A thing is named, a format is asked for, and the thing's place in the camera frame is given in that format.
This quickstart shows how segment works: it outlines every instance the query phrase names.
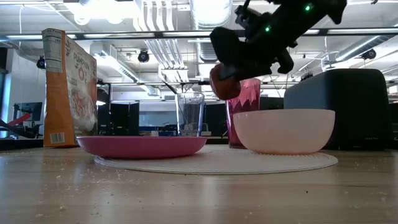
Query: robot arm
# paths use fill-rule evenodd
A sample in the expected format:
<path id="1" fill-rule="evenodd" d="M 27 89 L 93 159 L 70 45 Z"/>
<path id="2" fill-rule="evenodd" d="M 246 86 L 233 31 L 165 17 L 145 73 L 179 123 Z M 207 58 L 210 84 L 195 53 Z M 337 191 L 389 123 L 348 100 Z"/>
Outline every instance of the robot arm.
<path id="1" fill-rule="evenodd" d="M 325 16 L 339 24 L 347 5 L 346 0 L 267 1 L 280 4 L 273 14 L 260 14 L 248 8 L 250 0 L 235 10 L 235 23 L 244 28 L 245 42 L 239 40 L 235 31 L 223 27 L 215 28 L 210 34 L 215 53 L 222 63 L 217 77 L 212 76 L 213 80 L 211 77 L 216 94 L 221 89 L 227 91 L 222 86 L 226 81 L 238 82 L 271 74 L 271 66 L 276 62 L 280 65 L 279 73 L 291 71 L 294 63 L 286 48 L 297 46 L 296 40 Z"/>

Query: desk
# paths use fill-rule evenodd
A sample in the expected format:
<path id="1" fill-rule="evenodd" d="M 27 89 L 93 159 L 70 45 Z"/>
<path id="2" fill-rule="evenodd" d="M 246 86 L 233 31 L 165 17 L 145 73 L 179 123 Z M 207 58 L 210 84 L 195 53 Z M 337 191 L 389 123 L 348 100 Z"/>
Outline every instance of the desk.
<path id="1" fill-rule="evenodd" d="M 80 148 L 3 151 L 0 223 L 398 223 L 398 153 L 326 153 L 340 163 L 215 176 L 103 167 Z"/>

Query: placemat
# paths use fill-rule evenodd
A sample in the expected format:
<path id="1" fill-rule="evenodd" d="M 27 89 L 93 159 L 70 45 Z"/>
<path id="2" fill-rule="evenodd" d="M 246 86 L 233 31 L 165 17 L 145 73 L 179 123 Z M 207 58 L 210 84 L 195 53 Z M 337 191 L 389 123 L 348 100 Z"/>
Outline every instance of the placemat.
<path id="1" fill-rule="evenodd" d="M 206 145 L 192 156 L 171 159 L 122 160 L 95 157 L 104 166 L 173 174 L 268 174 L 319 169 L 338 162 L 334 156 L 314 153 L 305 156 L 257 154 L 225 145 Z"/>

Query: red glass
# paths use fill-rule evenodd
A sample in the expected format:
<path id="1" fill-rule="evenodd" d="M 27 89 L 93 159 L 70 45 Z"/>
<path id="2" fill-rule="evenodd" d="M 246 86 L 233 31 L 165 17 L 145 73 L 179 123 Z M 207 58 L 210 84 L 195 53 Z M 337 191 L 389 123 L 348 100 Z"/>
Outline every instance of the red glass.
<path id="1" fill-rule="evenodd" d="M 230 148 L 245 149 L 236 135 L 233 115 L 240 112 L 257 111 L 260 109 L 261 82 L 257 78 L 241 81 L 241 93 L 238 97 L 226 101 L 226 125 Z"/>

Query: orange cereal box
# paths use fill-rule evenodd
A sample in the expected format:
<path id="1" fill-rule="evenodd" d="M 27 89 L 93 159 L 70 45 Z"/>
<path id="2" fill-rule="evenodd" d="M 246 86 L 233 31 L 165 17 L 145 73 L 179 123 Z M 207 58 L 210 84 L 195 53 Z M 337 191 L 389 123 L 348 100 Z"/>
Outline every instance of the orange cereal box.
<path id="1" fill-rule="evenodd" d="M 76 146 L 97 133 L 97 64 L 65 31 L 42 31 L 46 63 L 44 146 Z"/>

